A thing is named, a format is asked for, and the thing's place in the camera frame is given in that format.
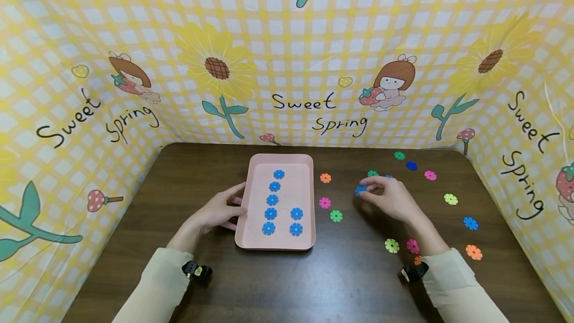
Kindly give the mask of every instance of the sunflower center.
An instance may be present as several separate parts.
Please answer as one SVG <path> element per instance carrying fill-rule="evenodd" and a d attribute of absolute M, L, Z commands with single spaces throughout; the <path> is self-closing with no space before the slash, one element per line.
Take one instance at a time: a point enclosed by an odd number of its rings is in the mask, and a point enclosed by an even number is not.
<path fill-rule="evenodd" d="M 224 61 L 218 58 L 205 59 L 205 69 L 216 79 L 226 80 L 229 78 L 229 67 L 227 67 Z"/>
<path fill-rule="evenodd" d="M 478 66 L 479 74 L 486 74 L 492 70 L 502 58 L 502 49 L 492 51 Z"/>

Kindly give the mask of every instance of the cartoon bunny ears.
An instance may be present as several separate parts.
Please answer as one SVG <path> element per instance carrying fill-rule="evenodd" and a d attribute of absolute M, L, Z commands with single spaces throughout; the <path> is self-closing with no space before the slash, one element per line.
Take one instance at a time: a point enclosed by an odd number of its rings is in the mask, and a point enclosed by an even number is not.
<path fill-rule="evenodd" d="M 414 63 L 417 62 L 417 57 L 414 56 L 414 55 L 411 55 L 411 56 L 409 56 L 409 57 L 407 58 L 406 55 L 401 54 L 401 55 L 398 55 L 397 60 L 398 60 L 398 61 L 407 61 L 407 62 L 410 62 L 411 64 L 414 64 Z"/>
<path fill-rule="evenodd" d="M 108 54 L 112 57 L 112 58 L 118 58 L 118 59 L 123 59 L 125 61 L 132 61 L 132 58 L 130 58 L 129 55 L 125 54 L 125 52 L 122 52 L 120 55 L 117 55 L 115 52 L 113 51 L 108 51 Z"/>

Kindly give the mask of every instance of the checkered fabric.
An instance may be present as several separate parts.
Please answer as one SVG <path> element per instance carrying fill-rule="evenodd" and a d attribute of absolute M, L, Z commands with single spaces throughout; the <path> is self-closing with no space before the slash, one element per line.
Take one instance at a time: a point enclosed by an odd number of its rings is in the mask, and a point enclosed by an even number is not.
<path fill-rule="evenodd" d="M 468 149 L 574 320 L 574 0 L 0 0 L 0 10 L 0 322 L 62 319 L 172 142 Z"/>

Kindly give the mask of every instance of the pink tray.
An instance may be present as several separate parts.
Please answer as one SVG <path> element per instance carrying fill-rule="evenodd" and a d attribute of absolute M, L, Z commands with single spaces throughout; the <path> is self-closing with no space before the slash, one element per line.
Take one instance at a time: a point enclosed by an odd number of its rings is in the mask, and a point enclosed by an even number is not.
<path fill-rule="evenodd" d="M 285 176 L 275 179 L 273 173 L 281 169 Z M 279 182 L 277 192 L 269 184 Z M 272 206 L 277 210 L 273 220 L 265 218 L 269 207 L 267 198 L 275 194 L 279 202 Z M 243 207 L 248 214 L 239 218 L 235 243 L 246 250 L 292 250 L 305 251 L 315 243 L 315 212 L 313 206 L 313 159 L 309 155 L 256 154 L 249 162 L 248 183 L 243 194 Z M 303 217 L 294 220 L 291 210 L 299 207 Z M 272 222 L 275 232 L 263 233 L 263 225 Z M 295 222 L 303 227 L 299 236 L 291 235 L 289 228 Z"/>

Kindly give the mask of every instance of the sleeve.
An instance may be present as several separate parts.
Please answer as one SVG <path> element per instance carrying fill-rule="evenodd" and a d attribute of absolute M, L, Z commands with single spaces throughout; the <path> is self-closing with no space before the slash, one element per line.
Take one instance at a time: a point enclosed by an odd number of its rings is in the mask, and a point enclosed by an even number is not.
<path fill-rule="evenodd" d="M 429 266 L 424 286 L 445 323 L 508 323 L 456 249 L 422 261 Z"/>
<path fill-rule="evenodd" d="M 189 285 L 181 267 L 192 259 L 189 253 L 158 248 L 113 323 L 169 322 Z"/>

